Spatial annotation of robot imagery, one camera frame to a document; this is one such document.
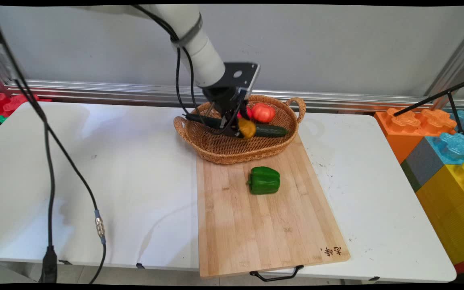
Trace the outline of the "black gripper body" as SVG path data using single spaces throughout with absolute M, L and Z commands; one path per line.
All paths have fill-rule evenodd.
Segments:
M 251 95 L 250 91 L 240 87 L 205 87 L 202 91 L 211 105 L 205 116 L 215 110 L 227 120 L 237 117 L 239 107 L 247 106 Z

